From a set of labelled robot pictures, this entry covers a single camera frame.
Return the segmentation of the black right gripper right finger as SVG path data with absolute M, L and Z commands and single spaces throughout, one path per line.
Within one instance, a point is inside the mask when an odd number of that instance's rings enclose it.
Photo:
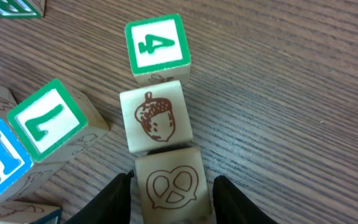
M 224 175 L 214 179 L 213 205 L 217 224 L 277 224 Z

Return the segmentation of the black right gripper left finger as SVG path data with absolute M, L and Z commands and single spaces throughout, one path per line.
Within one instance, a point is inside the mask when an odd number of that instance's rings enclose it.
M 92 201 L 65 224 L 129 224 L 131 179 L 134 171 L 118 174 Z

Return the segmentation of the green B wooden block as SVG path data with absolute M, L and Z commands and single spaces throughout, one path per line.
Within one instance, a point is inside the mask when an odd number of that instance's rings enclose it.
M 135 171 L 145 223 L 171 223 L 212 212 L 199 148 L 141 157 Z

